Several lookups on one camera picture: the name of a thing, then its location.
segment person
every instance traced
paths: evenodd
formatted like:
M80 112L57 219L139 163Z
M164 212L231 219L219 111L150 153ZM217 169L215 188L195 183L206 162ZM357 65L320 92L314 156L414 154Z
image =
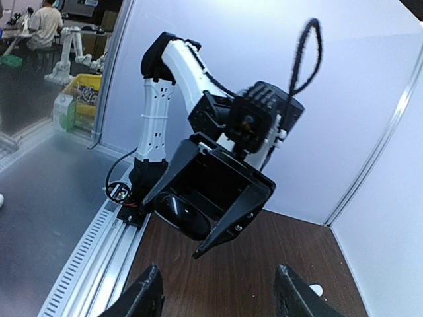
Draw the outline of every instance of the person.
M33 35L26 43L31 51L52 46L54 35L63 29L61 13L53 7L54 1L44 0L43 7L31 16L28 28Z

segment black wire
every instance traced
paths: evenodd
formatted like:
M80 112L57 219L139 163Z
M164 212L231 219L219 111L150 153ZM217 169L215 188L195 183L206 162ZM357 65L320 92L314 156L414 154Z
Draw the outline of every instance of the black wire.
M299 74L299 67L301 65L301 60L303 58L303 49L305 47L305 41L307 40L307 37L310 34L311 28L315 29L316 32L316 41L317 41L317 62L315 64L315 68L310 75L310 77L297 89L295 89L295 85L298 81L298 74ZM288 97L286 100L286 109L283 120L280 120L278 125L278 132L280 133L282 128L286 126L288 123L290 112L291 112L291 100L292 98L303 91L314 79L315 75L319 71L321 62L322 62L322 55L323 55L323 44L322 44L322 36L321 36L321 29L320 29L320 22L316 18L312 18L309 20L309 22L305 25L303 32L301 33L301 36L298 41L298 47L297 52L295 54L295 61L292 67L292 75L291 75L291 82L289 84L289 92ZM260 168L260 171L263 170L263 168L267 165L267 163L270 160L270 157L272 156L272 153L275 150L275 146L271 147L266 155L266 158L263 162L262 167Z
M197 53L194 51L194 49L188 45L188 49L190 50L191 54L194 56L194 59L197 61L198 65L201 67L202 70L204 70L206 68L206 66L201 62L200 58L198 58ZM206 71L204 73L207 78L220 90L222 90L224 93L228 94L229 96L235 98L237 96L237 94L235 94L234 92L231 92L228 88L226 88L225 86L223 86L221 83L219 83L219 81L217 81L217 79L215 79L213 77L213 75L211 73L209 73L208 71Z
M124 156L118 158L118 160L115 163L113 163L112 167L110 167L110 169L108 170L108 173L107 173L107 176L106 176L106 196L107 196L108 199L110 199L114 203L119 203L121 205L122 201L113 198L111 193L108 191L108 187L111 185L111 184L109 184L110 176L112 175L112 172L113 172L114 168L116 167L116 165L119 164L119 162L121 162L122 160L124 160L128 156L134 154L137 151L137 149L138 148L136 147L134 150L132 150L132 151L126 153ZM114 184L114 185L122 185L123 184L125 186L128 186L127 184L125 184L123 182L113 182L112 184Z
M92 150L92 149L94 149L99 144L100 144L100 139L96 143L94 143L93 145L90 145L89 147L87 147L87 149L88 150Z

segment linear rail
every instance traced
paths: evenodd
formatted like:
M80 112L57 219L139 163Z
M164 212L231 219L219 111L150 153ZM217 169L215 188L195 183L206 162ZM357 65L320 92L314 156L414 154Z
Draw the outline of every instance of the linear rail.
M121 181L129 183L129 167ZM38 317L97 317L121 295L150 215L141 228L117 219L106 200L62 269Z

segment cable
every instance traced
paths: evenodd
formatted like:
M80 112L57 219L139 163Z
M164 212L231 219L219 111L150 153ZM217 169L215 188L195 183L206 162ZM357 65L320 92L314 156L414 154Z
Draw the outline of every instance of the cable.
M122 186L124 188L129 189L129 186L127 184L125 184L123 182L112 182L112 183L109 183L110 176L112 175L112 172L113 172L114 168L116 167L116 165L119 164L119 162L121 162L122 160L124 160L128 156L134 154L137 151L137 149L138 148L136 147L134 150L132 150L132 151L126 153L124 156L118 158L118 160L115 163L113 163L112 167L110 167L110 169L108 170L107 176L106 176L106 189L105 189L106 196L107 196L108 199L110 199L114 203L118 203L119 205L128 206L128 207L137 207L137 205L135 203L123 203L123 201L126 199L126 197L124 199L119 200L119 199L113 198L112 195L111 195L112 190L117 185L120 185L120 186Z
M90 106L95 106L98 97L98 91L94 87L84 87L79 83L77 84L76 98L78 102L83 104L88 104Z
M93 150L99 144L100 144L100 139L96 143L94 143L94 144L90 145L89 147L87 147L87 149L91 151L91 150Z
M295 85L297 84L297 81L298 81L299 67L300 67L301 61L303 59L303 50L304 50L304 47L305 47L305 41L307 40L307 37L309 36L312 28L314 28L315 32L316 32L317 62L315 64L315 68L314 68L312 74L310 75L310 77L299 88L295 89ZM291 82L289 84L288 98L286 100L285 114L284 114L283 120L279 121L278 133L280 133L282 128L285 127L286 124L288 123L288 120L289 120L289 117L290 117L290 112L291 112L291 100L292 100L292 98L296 94L303 91L311 83L311 81L314 79L315 75L319 71L319 68L320 68L320 65L321 65L321 62L322 62L322 55L323 55L323 43L322 43L320 22L316 18L312 18L305 25L303 32L301 33L301 36L300 36L299 41L298 41L298 47L297 47L297 51L295 53L295 60L294 60L294 64L293 64L293 67L292 67ZM274 150L275 150L275 145L272 146L269 149L269 151L266 155L266 159L264 160L263 165L260 168L260 171L262 171L263 168L267 165L267 163L269 162L270 157L272 156L272 153L274 152Z
M206 69L206 66L202 63L200 56L198 56L198 53L194 50L193 45L189 42L187 42L187 47L190 50L191 54L194 56L194 59L197 61L198 65L201 67L201 69L204 71L204 74L207 76L207 78L220 90L222 90L225 94L231 96L232 98L235 98L237 94L234 92L231 92L228 88L223 86L217 79L213 77L213 75Z

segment yellow box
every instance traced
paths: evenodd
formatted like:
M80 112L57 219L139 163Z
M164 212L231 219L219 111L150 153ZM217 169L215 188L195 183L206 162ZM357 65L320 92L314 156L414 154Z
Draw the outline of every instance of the yellow box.
M100 91L102 75L79 74L77 75L61 92L74 98L78 97L78 86L92 87L94 90ZM76 114L80 116L95 117L96 106L77 102Z

